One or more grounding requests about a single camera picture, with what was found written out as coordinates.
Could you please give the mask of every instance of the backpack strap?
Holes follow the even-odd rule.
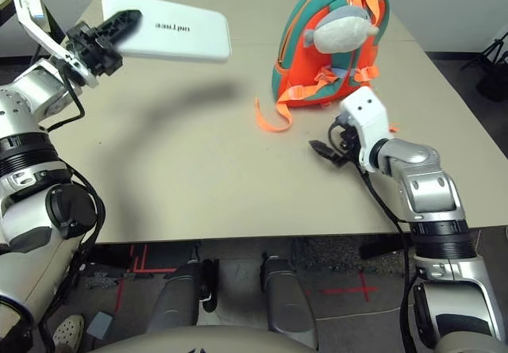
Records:
[[[378,25],[381,21],[381,11],[379,8],[379,0],[347,0],[354,6],[366,6],[372,13],[372,20],[374,25]],[[367,40],[360,52],[358,65],[355,69],[353,78],[356,82],[361,82],[363,85],[368,83],[379,75],[379,69],[374,65],[376,47],[372,44],[373,39]]]
[[[288,103],[292,101],[301,101],[305,98],[312,97],[324,86],[337,81],[338,77],[332,73],[328,68],[322,67],[314,79],[317,84],[313,86],[292,86],[286,89],[277,100],[275,109],[281,117],[287,120],[287,125],[283,127],[275,127],[269,124],[261,114],[260,100],[256,98],[256,121],[261,129],[270,132],[286,131],[293,124],[293,116],[291,115]]]

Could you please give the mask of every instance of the table surface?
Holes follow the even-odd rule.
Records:
[[[222,12],[233,54],[224,65],[125,58],[112,77],[85,89],[87,117],[52,133],[60,155],[106,203],[98,241],[393,232],[355,168],[331,167],[307,143],[326,139],[338,103],[295,109],[285,133],[256,125],[256,96],[278,120],[271,69],[298,0],[168,1]],[[101,22],[100,0],[83,19]],[[506,158],[396,16],[376,63],[373,86],[398,137],[440,152],[469,225],[508,224]],[[51,122],[73,113],[69,106]],[[400,213],[396,185],[374,181]]]

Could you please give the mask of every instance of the teal backpack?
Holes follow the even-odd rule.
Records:
[[[344,12],[345,6],[362,8],[364,11],[359,11],[368,14],[363,21],[370,21],[368,26],[377,27],[376,34],[366,36],[361,46],[350,52],[319,52],[315,45],[309,44],[309,35],[317,32],[325,17],[333,20],[341,17],[336,13]],[[287,119],[287,125],[275,127],[268,124],[256,100],[258,125],[267,131],[284,131],[292,123],[289,107],[327,105],[345,98],[361,86],[370,86],[369,81],[379,74],[374,62],[389,13],[388,0],[300,0],[284,29],[271,78],[275,108]]]

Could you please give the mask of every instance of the plush toy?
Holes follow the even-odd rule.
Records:
[[[304,46],[308,48],[314,44],[322,54],[352,52],[378,31],[366,10],[359,6],[342,6],[323,17],[314,30],[305,31]]]

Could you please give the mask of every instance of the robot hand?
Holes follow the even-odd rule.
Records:
[[[341,148],[312,141],[317,152],[340,166],[353,161],[362,172],[382,173],[398,183],[405,222],[410,225],[422,281],[414,288],[421,341],[435,348],[451,332],[476,332],[505,340],[502,315],[485,263],[469,235],[453,180],[431,147],[395,139],[387,111],[369,87],[341,103],[330,127],[341,126]]]

